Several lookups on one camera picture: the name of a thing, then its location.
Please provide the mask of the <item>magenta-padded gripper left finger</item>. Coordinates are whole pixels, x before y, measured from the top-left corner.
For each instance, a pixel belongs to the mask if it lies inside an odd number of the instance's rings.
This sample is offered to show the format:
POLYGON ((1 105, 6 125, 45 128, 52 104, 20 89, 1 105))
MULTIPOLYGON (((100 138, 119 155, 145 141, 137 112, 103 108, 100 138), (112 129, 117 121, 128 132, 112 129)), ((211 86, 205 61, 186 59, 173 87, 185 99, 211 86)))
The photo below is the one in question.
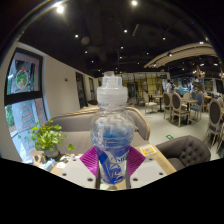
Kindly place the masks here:
POLYGON ((60 176, 76 185, 89 189, 100 186, 99 160, 94 148, 78 156, 72 156, 60 176))

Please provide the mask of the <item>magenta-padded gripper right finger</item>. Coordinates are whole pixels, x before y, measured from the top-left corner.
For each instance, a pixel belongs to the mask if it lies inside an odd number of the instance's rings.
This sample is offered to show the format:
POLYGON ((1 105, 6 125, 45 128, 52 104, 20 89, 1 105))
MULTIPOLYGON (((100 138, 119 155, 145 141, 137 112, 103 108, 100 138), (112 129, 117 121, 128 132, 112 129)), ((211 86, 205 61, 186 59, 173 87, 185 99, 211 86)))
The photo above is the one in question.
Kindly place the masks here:
POLYGON ((126 162, 126 187, 140 188, 166 176, 166 172, 151 156, 130 148, 126 162))

